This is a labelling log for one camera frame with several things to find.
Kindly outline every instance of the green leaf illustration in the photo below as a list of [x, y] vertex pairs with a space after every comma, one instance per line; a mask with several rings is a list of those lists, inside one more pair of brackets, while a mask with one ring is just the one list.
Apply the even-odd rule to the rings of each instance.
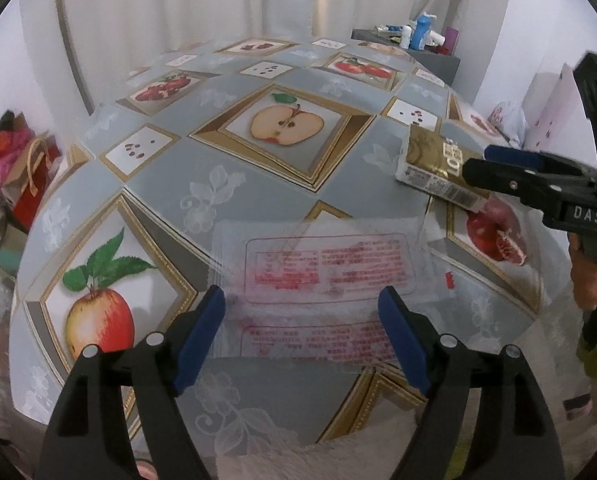
[[112, 260], [99, 276], [99, 288], [107, 288], [121, 278], [139, 274], [147, 269], [156, 269], [155, 266], [135, 256], [120, 256]]
[[96, 278], [104, 273], [104, 270], [116, 255], [116, 251], [118, 251], [118, 248], [123, 241], [124, 234], [125, 227], [121, 229], [120, 233], [118, 233], [114, 238], [103, 244], [92, 253], [87, 260], [87, 270], [89, 271], [90, 276]]
[[81, 292], [87, 286], [87, 280], [90, 277], [87, 266], [81, 265], [76, 269], [68, 270], [63, 275], [63, 285], [72, 292]]
[[297, 101], [296, 97], [290, 94], [272, 94], [277, 103], [292, 104]]

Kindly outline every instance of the white floral lace pattern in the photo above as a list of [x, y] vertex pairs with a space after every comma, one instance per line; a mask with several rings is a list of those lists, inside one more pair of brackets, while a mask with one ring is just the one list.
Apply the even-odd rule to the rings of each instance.
[[363, 155], [363, 160], [379, 168], [383, 173], [394, 176], [397, 172], [399, 156], [390, 157], [387, 150], [380, 144], [372, 144], [372, 153]]
[[211, 186], [190, 182], [190, 194], [181, 200], [181, 209], [187, 211], [183, 219], [185, 231], [193, 235], [211, 231], [216, 219], [215, 206], [229, 202], [234, 190], [244, 182], [244, 173], [227, 174], [223, 166], [211, 171]]
[[343, 92], [352, 93], [352, 87], [342, 77], [333, 77], [328, 83], [323, 85], [320, 89], [323, 94], [333, 95], [334, 97], [342, 97]]
[[212, 104], [214, 108], [223, 108], [225, 105], [236, 101], [236, 95], [216, 90], [215, 88], [205, 89], [200, 94], [200, 105]]
[[112, 121], [114, 121], [117, 117], [118, 112], [112, 112], [111, 114], [107, 115], [107, 117], [98, 121], [98, 123], [85, 132], [85, 139], [92, 140], [99, 134], [99, 132], [101, 132], [101, 130], [109, 130]]
[[205, 67], [207, 68], [216, 68], [218, 66], [224, 65], [226, 63], [230, 63], [232, 61], [237, 60], [237, 56], [226, 56], [221, 54], [220, 57], [214, 57], [213, 59], [208, 59], [205, 63]]
[[214, 437], [217, 456], [236, 449], [244, 440], [248, 454], [289, 450], [299, 445], [298, 435], [276, 426], [265, 410], [237, 408], [241, 396], [225, 372], [202, 372], [194, 384], [194, 396], [206, 412], [194, 424], [201, 433]]
[[288, 52], [288, 54], [291, 54], [292, 56], [297, 56], [297, 57], [303, 57], [304, 59], [311, 59], [311, 60], [316, 60], [319, 59], [319, 54], [312, 52], [311, 50], [303, 50], [301, 48], [297, 49], [297, 50], [292, 50], [291, 52]]
[[472, 301], [471, 309], [472, 323], [480, 332], [467, 341], [467, 346], [474, 350], [498, 353], [502, 346], [499, 336], [500, 323], [495, 321], [491, 298], [476, 298]]
[[381, 63], [386, 66], [390, 61], [392, 61], [392, 56], [388, 56], [387, 54], [374, 54], [373, 58], [377, 63]]
[[60, 198], [48, 207], [41, 217], [45, 237], [45, 252], [56, 251], [63, 241], [63, 229], [69, 224], [69, 204], [63, 206]]
[[25, 392], [23, 415], [43, 424], [49, 424], [54, 402], [48, 397], [50, 389], [48, 373], [38, 366], [33, 366], [30, 371], [30, 379], [32, 389]]
[[429, 90], [426, 90], [419, 84], [413, 83], [412, 88], [414, 90], [416, 90], [417, 92], [419, 92], [419, 94], [421, 94], [423, 97], [432, 99], [432, 100], [436, 101], [437, 103], [440, 103], [443, 101], [443, 98], [440, 95], [437, 95], [434, 92], [430, 92]]

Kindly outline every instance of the small box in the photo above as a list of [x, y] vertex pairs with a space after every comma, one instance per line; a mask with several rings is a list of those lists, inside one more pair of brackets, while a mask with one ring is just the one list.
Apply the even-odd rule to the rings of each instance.
[[490, 193], [468, 186], [463, 179], [463, 164], [470, 158], [483, 158], [446, 139], [413, 124], [405, 136], [399, 155], [396, 178], [464, 209], [477, 212]]

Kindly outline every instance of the tomato illustration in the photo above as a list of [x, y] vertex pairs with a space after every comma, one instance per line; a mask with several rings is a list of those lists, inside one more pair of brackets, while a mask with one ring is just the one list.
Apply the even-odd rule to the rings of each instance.
[[392, 74], [389, 73], [387, 70], [383, 70], [377, 66], [366, 65], [365, 66], [365, 73], [367, 75], [373, 75], [375, 77], [380, 77], [381, 79], [389, 79]]
[[186, 78], [185, 76], [176, 78], [176, 79], [171, 79], [170, 81], [168, 81], [167, 83], [165, 83], [165, 85], [163, 85], [165, 88], [165, 91], [170, 91], [170, 90], [180, 90], [182, 88], [185, 88], [186, 86], [188, 86], [192, 81], [188, 78]]
[[344, 72], [348, 72], [350, 74], [362, 74], [364, 72], [363, 65], [352, 64], [345, 61], [339, 61], [335, 64], [335, 67], [339, 70], [343, 70]]
[[150, 86], [149, 88], [145, 89], [143, 92], [138, 94], [135, 99], [137, 101], [158, 101], [160, 99], [160, 90], [156, 86]]

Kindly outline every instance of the apple print tablecloth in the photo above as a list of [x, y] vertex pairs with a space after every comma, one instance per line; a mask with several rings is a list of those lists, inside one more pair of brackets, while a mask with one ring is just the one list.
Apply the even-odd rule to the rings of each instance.
[[[92, 160], [53, 191], [22, 258], [12, 397], [39, 422], [86, 342], [121, 348], [194, 308], [222, 220], [419, 218], [454, 293], [420, 310], [487, 351], [566, 279], [557, 242], [517, 203], [466, 214], [395, 180], [413, 123], [475, 151], [504, 142], [409, 56], [341, 38], [213, 42], [164, 54], [112, 94], [79, 135]], [[344, 436], [424, 401], [390, 362], [248, 358], [208, 360], [179, 407], [211, 461]]]

